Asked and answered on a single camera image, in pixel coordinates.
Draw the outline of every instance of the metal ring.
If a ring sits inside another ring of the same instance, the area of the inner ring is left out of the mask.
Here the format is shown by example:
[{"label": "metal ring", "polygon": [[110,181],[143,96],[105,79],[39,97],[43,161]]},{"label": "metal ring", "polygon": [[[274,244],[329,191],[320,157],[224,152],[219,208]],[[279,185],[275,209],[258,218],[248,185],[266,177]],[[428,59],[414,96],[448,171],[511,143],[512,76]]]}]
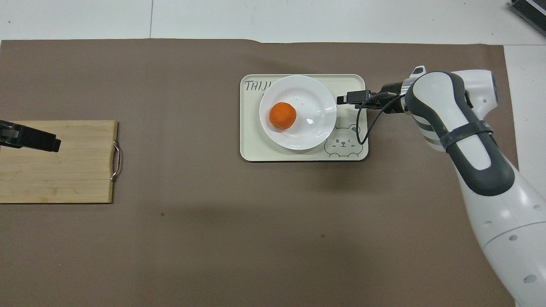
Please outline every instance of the metal ring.
[{"label": "metal ring", "polygon": [[112,176],[110,177],[110,181],[112,182],[116,181],[117,176],[121,172],[121,158],[123,157],[123,154],[120,149],[120,145],[118,144],[117,141],[114,141],[114,150],[117,151],[117,168],[112,174]]}]

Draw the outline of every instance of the white table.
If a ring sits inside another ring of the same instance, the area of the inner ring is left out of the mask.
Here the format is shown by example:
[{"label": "white table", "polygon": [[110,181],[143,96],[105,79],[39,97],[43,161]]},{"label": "white table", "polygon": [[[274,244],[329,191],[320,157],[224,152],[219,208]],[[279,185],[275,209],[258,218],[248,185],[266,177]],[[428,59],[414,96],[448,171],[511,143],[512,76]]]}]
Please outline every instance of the white table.
[{"label": "white table", "polygon": [[546,196],[546,38],[509,11],[508,2],[1,1],[0,39],[245,38],[283,43],[505,45],[519,167]]}]

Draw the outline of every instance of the cutting board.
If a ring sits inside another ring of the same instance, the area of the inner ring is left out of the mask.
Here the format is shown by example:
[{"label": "cutting board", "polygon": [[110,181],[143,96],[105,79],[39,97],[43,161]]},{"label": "cutting board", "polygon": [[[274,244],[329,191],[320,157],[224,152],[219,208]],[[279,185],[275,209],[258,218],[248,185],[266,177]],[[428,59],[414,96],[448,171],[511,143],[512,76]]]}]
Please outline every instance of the cutting board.
[{"label": "cutting board", "polygon": [[57,135],[59,152],[0,146],[0,203],[111,203],[116,121],[12,121]]}]

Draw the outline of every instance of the orange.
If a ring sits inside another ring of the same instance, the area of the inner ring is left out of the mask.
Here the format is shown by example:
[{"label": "orange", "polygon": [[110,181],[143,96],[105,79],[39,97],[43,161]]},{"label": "orange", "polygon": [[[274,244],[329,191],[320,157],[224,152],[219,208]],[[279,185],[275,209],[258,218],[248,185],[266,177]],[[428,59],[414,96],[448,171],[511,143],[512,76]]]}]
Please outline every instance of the orange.
[{"label": "orange", "polygon": [[289,103],[279,102],[269,111],[269,121],[279,129],[288,129],[296,121],[296,109]]}]

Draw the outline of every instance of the black strap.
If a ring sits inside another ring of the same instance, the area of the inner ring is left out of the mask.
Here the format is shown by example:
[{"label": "black strap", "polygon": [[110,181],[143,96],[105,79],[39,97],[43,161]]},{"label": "black strap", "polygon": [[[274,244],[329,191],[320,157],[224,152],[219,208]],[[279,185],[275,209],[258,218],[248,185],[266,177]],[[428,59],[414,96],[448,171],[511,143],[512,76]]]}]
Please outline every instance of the black strap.
[{"label": "black strap", "polygon": [[478,134],[480,132],[493,133],[491,127],[489,127],[489,125],[485,121],[475,121],[455,128],[453,129],[453,131],[442,135],[440,137],[440,143],[442,143],[444,149],[447,149],[447,147],[450,147],[454,143],[457,143],[462,139],[466,139],[469,136]]}]

